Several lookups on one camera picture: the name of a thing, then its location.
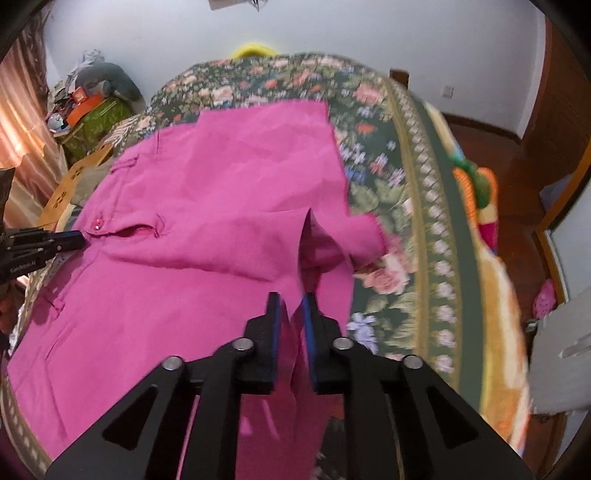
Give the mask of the pink pants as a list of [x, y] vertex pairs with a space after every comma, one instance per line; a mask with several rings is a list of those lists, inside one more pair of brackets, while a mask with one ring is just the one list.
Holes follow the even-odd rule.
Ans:
[[240, 479], [307, 479], [331, 400], [311, 391], [297, 307], [349, 319], [353, 274], [388, 240], [349, 210], [328, 107], [207, 110], [127, 149], [75, 224], [83, 250], [44, 281], [7, 365], [7, 435], [35, 475], [164, 358], [204, 358], [276, 292], [279, 382], [242, 403]]

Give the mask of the brown cardboard box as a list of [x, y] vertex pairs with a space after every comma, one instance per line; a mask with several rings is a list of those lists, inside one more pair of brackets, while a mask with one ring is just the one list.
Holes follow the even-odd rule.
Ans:
[[113, 146], [107, 144], [97, 151], [77, 161], [62, 177], [38, 218], [37, 226], [50, 231], [57, 231], [60, 219], [71, 206], [80, 176], [85, 170], [98, 167], [112, 155]]

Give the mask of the olive green folded garment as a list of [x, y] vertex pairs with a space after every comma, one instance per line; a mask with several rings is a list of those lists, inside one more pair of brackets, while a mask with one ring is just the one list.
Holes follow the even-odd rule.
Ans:
[[114, 162], [115, 159], [110, 158], [99, 166], [85, 169], [79, 176], [70, 203], [83, 207], [98, 185], [110, 172]]

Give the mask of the green storage bag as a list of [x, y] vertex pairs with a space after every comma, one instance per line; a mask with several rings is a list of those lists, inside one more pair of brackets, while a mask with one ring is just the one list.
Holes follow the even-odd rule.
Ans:
[[100, 105], [86, 113], [59, 140], [63, 147], [67, 164], [72, 166], [88, 155], [111, 131], [114, 125], [132, 116], [127, 103], [117, 97], [105, 99]]

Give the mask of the orange yellow blanket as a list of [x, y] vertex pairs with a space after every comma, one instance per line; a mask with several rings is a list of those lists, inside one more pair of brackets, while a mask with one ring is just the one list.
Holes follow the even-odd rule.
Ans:
[[522, 455], [530, 420], [528, 360], [521, 310], [497, 255], [498, 183], [492, 170], [467, 159], [443, 114], [424, 104], [453, 163], [476, 253], [483, 307], [484, 365], [480, 413]]

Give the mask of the striped pink curtain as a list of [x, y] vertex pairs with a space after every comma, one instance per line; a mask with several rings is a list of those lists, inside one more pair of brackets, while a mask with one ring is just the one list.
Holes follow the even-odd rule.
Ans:
[[10, 228], [35, 225], [67, 172], [63, 149], [45, 121], [45, 22], [45, 14], [34, 15], [1, 62], [1, 167], [14, 170], [4, 212]]

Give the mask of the floral bedspread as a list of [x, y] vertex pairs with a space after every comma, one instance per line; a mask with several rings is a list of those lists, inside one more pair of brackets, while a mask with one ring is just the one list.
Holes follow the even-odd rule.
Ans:
[[[114, 159], [162, 129], [197, 121], [207, 110], [290, 100], [327, 105], [349, 210], [374, 216], [388, 240], [379, 260], [353, 274], [353, 301], [342, 330], [377, 355], [425, 356], [479, 407], [483, 314], [472, 236], [452, 160], [425, 103], [406, 89], [367, 66], [328, 54], [197, 64], [156, 93], [124, 134]], [[42, 284], [72, 254], [56, 258], [32, 282], [11, 357]]]

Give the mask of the white suitcase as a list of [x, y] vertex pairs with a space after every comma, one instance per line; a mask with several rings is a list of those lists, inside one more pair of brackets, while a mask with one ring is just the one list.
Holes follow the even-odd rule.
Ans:
[[536, 414], [590, 407], [590, 328], [589, 289], [538, 323], [528, 375]]

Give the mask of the grey clothes pile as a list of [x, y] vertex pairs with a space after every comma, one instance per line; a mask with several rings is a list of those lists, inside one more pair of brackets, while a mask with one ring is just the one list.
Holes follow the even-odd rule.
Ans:
[[50, 89], [46, 125], [53, 135], [63, 135], [114, 99], [132, 113], [145, 108], [139, 87], [119, 65], [107, 62], [99, 50], [85, 51], [74, 68]]

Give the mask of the pink slipper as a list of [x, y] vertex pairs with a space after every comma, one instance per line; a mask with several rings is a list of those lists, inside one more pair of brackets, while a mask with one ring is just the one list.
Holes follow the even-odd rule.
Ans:
[[542, 319], [550, 314], [557, 304], [556, 291], [551, 279], [547, 279], [535, 297], [532, 312], [536, 319]]

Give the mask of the yellow round object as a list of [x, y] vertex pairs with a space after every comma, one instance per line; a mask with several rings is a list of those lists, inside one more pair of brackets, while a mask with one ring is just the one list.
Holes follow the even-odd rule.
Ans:
[[242, 58], [250, 58], [250, 57], [273, 57], [276, 56], [277, 52], [273, 48], [269, 46], [260, 44], [260, 43], [247, 43], [239, 46], [238, 49], [235, 50], [231, 54], [232, 59], [242, 59]]

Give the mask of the wooden door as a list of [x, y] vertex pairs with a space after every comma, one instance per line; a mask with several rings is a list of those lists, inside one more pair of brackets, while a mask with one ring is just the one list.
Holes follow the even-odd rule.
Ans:
[[544, 63], [523, 140], [538, 187], [573, 173], [590, 141], [590, 81], [554, 24], [547, 20]]

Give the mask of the wall mounted television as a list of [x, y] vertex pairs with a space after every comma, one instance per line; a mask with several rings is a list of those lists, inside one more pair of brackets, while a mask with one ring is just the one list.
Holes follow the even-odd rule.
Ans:
[[209, 0], [208, 3], [212, 11], [242, 4], [252, 6], [256, 11], [259, 11], [263, 6], [266, 6], [267, 0]]

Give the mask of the wall socket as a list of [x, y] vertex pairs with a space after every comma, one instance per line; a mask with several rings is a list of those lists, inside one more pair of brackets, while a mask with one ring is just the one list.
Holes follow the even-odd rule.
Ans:
[[454, 96], [454, 87], [452, 85], [444, 85], [441, 95], [444, 98], [451, 99]]

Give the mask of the wooden bed post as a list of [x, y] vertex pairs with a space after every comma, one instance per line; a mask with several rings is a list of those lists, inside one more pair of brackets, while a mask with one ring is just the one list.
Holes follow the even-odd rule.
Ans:
[[408, 89], [410, 83], [410, 73], [408, 71], [391, 69], [390, 78], [403, 85], [406, 89]]

